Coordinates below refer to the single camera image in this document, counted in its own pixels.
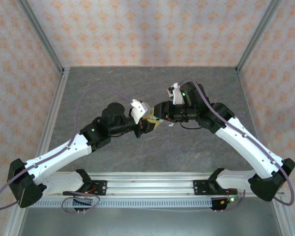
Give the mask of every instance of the white cable clip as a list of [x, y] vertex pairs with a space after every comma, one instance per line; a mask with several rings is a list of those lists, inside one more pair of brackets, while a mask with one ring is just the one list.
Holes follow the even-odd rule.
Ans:
[[184, 104], [183, 97], [180, 92], [180, 86], [178, 83], [174, 83], [173, 86], [167, 89], [167, 93], [170, 98], [173, 99], [173, 104]]
[[131, 116], [134, 119], [134, 122], [136, 124], [139, 123], [139, 120], [147, 113], [150, 109], [149, 105], [144, 102], [139, 102], [136, 99], [132, 99], [132, 102], [130, 103], [132, 108]]

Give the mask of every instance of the gray marble surface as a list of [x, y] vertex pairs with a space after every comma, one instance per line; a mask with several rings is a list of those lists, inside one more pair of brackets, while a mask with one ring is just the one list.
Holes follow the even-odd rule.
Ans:
[[[211, 102], [227, 105], [254, 134], [252, 121], [239, 78], [234, 68], [224, 67], [74, 67], [70, 69], [52, 135], [50, 149], [72, 135], [73, 117], [81, 95], [93, 86], [110, 86], [128, 98], [147, 102], [151, 107], [169, 100], [166, 88], [184, 78], [204, 86]], [[111, 102], [119, 102], [128, 113], [125, 100], [106, 90], [96, 90], [82, 103], [78, 128], [101, 116]], [[203, 172], [218, 167], [250, 170], [250, 165], [226, 142], [208, 130], [185, 130], [163, 122], [160, 127], [136, 139], [133, 133], [112, 139], [98, 151], [79, 158], [62, 171], [85, 169], [89, 172]], [[187, 127], [194, 127], [190, 122]]]

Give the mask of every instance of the patterned wallpaper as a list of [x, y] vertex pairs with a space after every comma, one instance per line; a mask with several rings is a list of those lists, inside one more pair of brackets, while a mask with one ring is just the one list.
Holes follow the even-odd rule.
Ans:
[[270, 0], [29, 0], [70, 66], [236, 66]]
[[[0, 187], [10, 162], [33, 158], [59, 75], [16, 0], [0, 0]], [[14, 201], [10, 190], [0, 206]], [[0, 211], [0, 236], [10, 211]]]
[[281, 2], [241, 79], [262, 142], [295, 161], [295, 0]]

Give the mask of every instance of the orange floral pattern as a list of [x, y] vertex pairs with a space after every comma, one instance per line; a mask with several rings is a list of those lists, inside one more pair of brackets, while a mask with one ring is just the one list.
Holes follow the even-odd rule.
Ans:
[[[33, 158], [58, 72], [15, 0], [0, 0], [0, 187], [10, 162]], [[4, 191], [0, 206], [15, 201]], [[0, 211], [0, 236], [9, 218]]]
[[281, 2], [241, 78], [260, 139], [295, 161], [295, 0]]
[[270, 0], [29, 0], [65, 67], [236, 66]]

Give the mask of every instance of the robotic arm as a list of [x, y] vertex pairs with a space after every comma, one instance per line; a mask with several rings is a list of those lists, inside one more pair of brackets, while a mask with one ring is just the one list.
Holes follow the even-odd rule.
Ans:
[[[198, 84], [207, 102], [229, 124], [241, 129], [246, 135], [253, 137], [240, 123], [234, 113], [222, 103], [210, 103], [203, 87]], [[208, 129], [212, 134], [225, 140], [235, 148], [253, 167], [252, 171], [228, 171], [217, 169], [209, 178], [209, 188], [217, 189], [251, 189], [259, 198], [271, 201], [276, 192], [286, 181], [281, 171], [267, 156], [260, 151], [251, 141], [241, 136], [223, 121], [221, 121], [206, 105], [192, 82], [179, 86], [174, 84], [168, 88], [168, 93], [173, 101], [161, 102], [152, 109], [146, 103], [132, 100], [133, 108], [129, 116], [124, 115], [124, 107], [119, 103], [111, 103], [103, 110], [102, 116], [93, 120], [76, 134], [72, 145], [68, 142], [54, 150], [28, 160], [23, 163], [20, 159], [10, 165], [8, 180], [20, 171], [35, 163], [47, 159], [51, 155], [67, 147], [60, 155], [43, 164], [30, 169], [9, 186], [20, 207], [28, 207], [37, 202], [42, 196], [62, 193], [65, 191], [78, 191], [84, 193], [90, 189], [91, 180], [84, 170], [76, 170], [69, 174], [51, 175], [68, 163], [90, 154], [107, 145], [111, 137], [128, 132], [134, 132], [139, 138], [154, 130], [163, 120], [171, 122], [188, 122], [195, 120], [202, 128]], [[289, 175], [295, 167], [291, 159], [283, 160], [258, 142], [273, 159]]]

